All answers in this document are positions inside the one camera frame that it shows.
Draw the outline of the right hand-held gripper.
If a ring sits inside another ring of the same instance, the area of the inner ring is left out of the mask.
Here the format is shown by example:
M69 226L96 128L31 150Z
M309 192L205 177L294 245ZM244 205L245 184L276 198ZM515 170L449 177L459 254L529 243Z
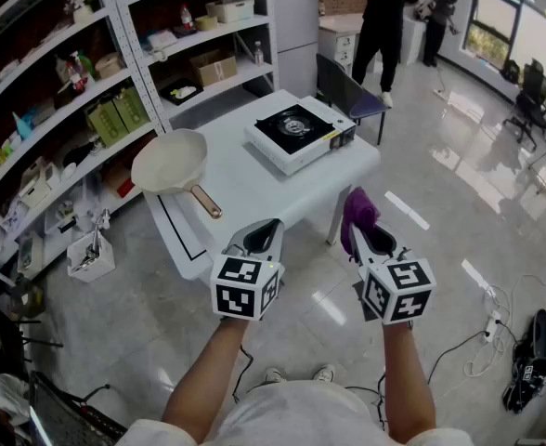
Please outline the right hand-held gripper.
M371 234L349 228L353 259L361 282L356 285L366 321L384 325L421 317L436 288L427 259L417 256L384 223Z

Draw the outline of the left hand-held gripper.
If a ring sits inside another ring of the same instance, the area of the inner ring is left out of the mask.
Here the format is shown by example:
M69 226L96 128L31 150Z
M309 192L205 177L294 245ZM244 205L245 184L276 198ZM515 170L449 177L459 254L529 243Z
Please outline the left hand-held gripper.
M214 259L210 277L214 313L259 321L279 296L285 268L281 251L285 226L278 218L237 231Z

